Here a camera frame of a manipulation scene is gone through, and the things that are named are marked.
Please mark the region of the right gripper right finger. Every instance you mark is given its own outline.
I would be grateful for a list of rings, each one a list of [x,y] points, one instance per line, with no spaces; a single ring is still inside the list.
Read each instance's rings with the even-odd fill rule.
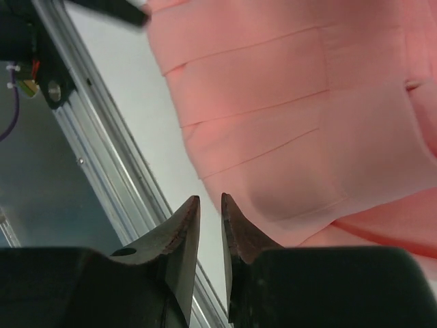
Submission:
[[[221,197],[228,319],[234,327],[435,327],[418,264],[393,247],[284,248]]]

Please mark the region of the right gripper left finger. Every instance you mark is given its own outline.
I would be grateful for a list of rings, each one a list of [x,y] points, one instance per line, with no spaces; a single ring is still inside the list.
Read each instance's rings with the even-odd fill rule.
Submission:
[[[88,248],[1,250],[2,327],[187,327],[200,200],[110,256]]]

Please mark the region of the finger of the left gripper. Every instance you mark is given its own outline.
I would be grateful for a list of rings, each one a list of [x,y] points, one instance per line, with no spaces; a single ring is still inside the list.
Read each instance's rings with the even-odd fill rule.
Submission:
[[[72,3],[135,27],[147,25],[151,14],[126,0],[71,0]]]

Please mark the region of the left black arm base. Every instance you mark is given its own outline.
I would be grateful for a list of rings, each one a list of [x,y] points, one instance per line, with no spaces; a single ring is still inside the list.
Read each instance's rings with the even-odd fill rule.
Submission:
[[[1,2],[1,61],[27,66],[26,75],[40,86],[51,109],[64,105],[76,90],[32,1]]]

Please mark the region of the pink skirt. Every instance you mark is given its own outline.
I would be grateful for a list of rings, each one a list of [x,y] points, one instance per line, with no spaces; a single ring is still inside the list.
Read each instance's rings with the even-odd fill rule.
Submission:
[[[149,1],[188,156],[285,246],[436,258],[435,1]]]

